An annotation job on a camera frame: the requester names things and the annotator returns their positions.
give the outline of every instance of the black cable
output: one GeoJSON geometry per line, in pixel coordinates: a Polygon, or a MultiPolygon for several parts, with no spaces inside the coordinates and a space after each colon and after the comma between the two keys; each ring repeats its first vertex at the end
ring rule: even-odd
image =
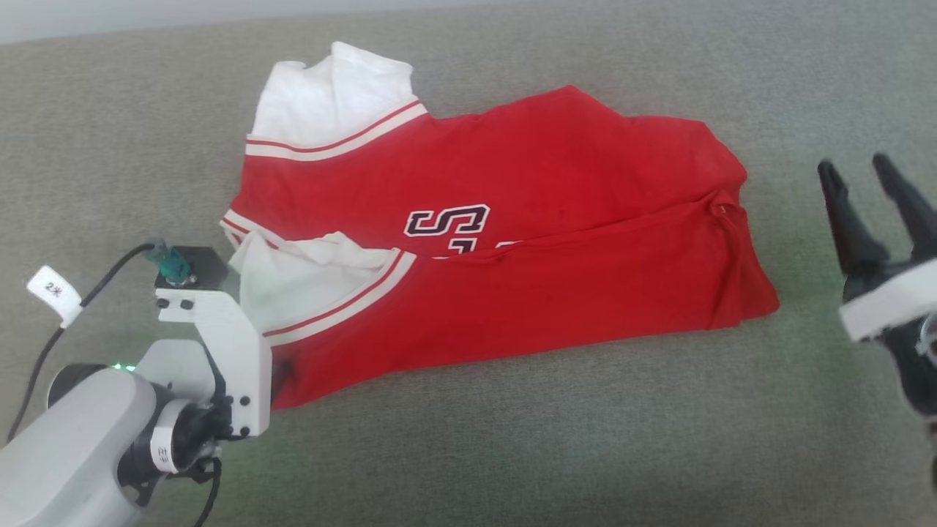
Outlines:
{"type": "MultiPolygon", "coordinates": [[[[125,254],[120,260],[117,261],[111,267],[111,270],[108,271],[108,274],[104,275],[104,278],[97,283],[94,289],[91,290],[91,293],[85,296],[82,299],[80,305],[83,308],[86,308],[88,304],[91,304],[91,301],[104,289],[104,286],[114,278],[114,275],[121,270],[131,258],[137,256],[141,252],[151,250],[154,248],[153,244],[141,244],[132,248],[130,252],[125,254]]],[[[46,342],[46,345],[42,348],[42,351],[39,352],[39,357],[36,359],[36,364],[33,365],[33,372],[29,376],[29,384],[26,385],[26,393],[22,396],[22,404],[20,405],[20,411],[16,414],[16,419],[13,420],[13,425],[9,428],[9,434],[7,434],[7,443],[13,441],[13,438],[16,437],[16,431],[20,428],[22,424],[22,419],[26,415],[26,408],[29,406],[29,399],[33,397],[33,392],[36,390],[36,382],[39,378],[39,371],[42,370],[42,364],[46,362],[46,357],[49,356],[49,351],[52,349],[52,346],[55,345],[55,342],[62,337],[62,334],[65,333],[64,327],[59,327],[55,330],[55,333],[52,333],[52,337],[49,338],[49,341],[46,342]]]]}
{"type": "Polygon", "coordinates": [[[59,337],[62,337],[63,333],[65,333],[64,327],[55,329],[55,333],[52,333],[52,337],[46,342],[42,351],[39,352],[39,357],[37,357],[36,364],[33,366],[33,373],[29,376],[29,384],[26,385],[26,393],[22,396],[20,411],[16,414],[16,419],[13,420],[13,424],[9,428],[7,443],[13,441],[13,438],[16,436],[16,430],[20,427],[22,419],[26,415],[26,407],[29,406],[29,399],[32,398],[33,391],[36,390],[36,381],[39,378],[39,371],[42,369],[42,363],[46,361],[46,357],[49,356],[49,351],[52,349],[52,346],[55,345],[55,342],[58,342],[59,337]]]}
{"type": "Polygon", "coordinates": [[[221,459],[212,458],[212,489],[208,492],[208,501],[201,510],[201,516],[192,527],[201,527],[212,513],[212,507],[215,506],[215,498],[218,497],[218,488],[221,487],[221,459]]]}

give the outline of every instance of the label tag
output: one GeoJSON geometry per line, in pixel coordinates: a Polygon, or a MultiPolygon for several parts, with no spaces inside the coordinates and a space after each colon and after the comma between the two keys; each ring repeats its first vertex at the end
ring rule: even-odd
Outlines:
{"type": "Polygon", "coordinates": [[[62,327],[69,327],[82,312],[82,296],[48,265],[43,265],[26,284],[34,294],[62,317],[62,327]]]}

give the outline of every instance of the gray cushion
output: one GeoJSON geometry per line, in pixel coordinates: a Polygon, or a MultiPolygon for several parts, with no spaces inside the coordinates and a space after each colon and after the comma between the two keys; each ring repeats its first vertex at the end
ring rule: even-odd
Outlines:
{"type": "MultiPolygon", "coordinates": [[[[931,525],[930,448],[888,355],[840,329],[815,166],[832,156],[874,230],[908,243],[876,149],[937,201],[932,0],[611,0],[257,21],[0,47],[0,424],[57,324],[23,284],[87,292],[149,234],[213,244],[274,61],[334,39],[415,66],[436,115],[574,83],[623,113],[707,121],[781,311],[738,329],[398,374],[276,414],[225,448],[209,525],[931,525]]],[[[67,332],[63,365],[154,339],[138,261],[67,332]]],[[[30,419],[40,409],[36,397],[30,419]]],[[[145,525],[208,488],[166,486],[145,525]]]]}

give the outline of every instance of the red jersey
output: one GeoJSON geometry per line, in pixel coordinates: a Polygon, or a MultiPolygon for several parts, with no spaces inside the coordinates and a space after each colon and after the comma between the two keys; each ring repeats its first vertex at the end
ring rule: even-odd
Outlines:
{"type": "Polygon", "coordinates": [[[278,64],[261,96],[222,226],[242,306],[290,372],[276,408],[778,307],[745,170],[703,123],[623,117],[573,87],[437,119],[409,72],[335,44],[278,64]]]}

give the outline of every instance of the red and white stripe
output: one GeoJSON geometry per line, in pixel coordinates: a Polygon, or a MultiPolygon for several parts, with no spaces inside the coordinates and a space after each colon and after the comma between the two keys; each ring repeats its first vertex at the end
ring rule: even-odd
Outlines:
{"type": "Polygon", "coordinates": [[[267,240],[267,245],[272,248],[280,248],[280,246],[286,243],[286,240],[277,233],[261,227],[257,222],[251,221],[230,209],[225,213],[218,224],[221,225],[221,228],[224,230],[228,240],[231,241],[231,244],[234,245],[234,248],[241,247],[244,237],[252,232],[259,233],[263,239],[267,240]]]}
{"type": "Polygon", "coordinates": [[[377,277],[350,294],[346,300],[336,302],[336,305],[307,316],[296,324],[265,331],[263,335],[271,346],[276,346],[306,339],[341,324],[389,293],[400,283],[415,261],[415,254],[393,249],[389,263],[380,270],[377,277]]]}
{"type": "Polygon", "coordinates": [[[427,113],[426,107],[419,100],[413,100],[387,113],[374,124],[360,132],[341,141],[324,146],[309,147],[286,144],[259,136],[248,135],[245,154],[263,158],[292,159],[294,161],[318,161],[334,158],[335,156],[341,156],[356,148],[360,148],[425,113],[427,113]]]}

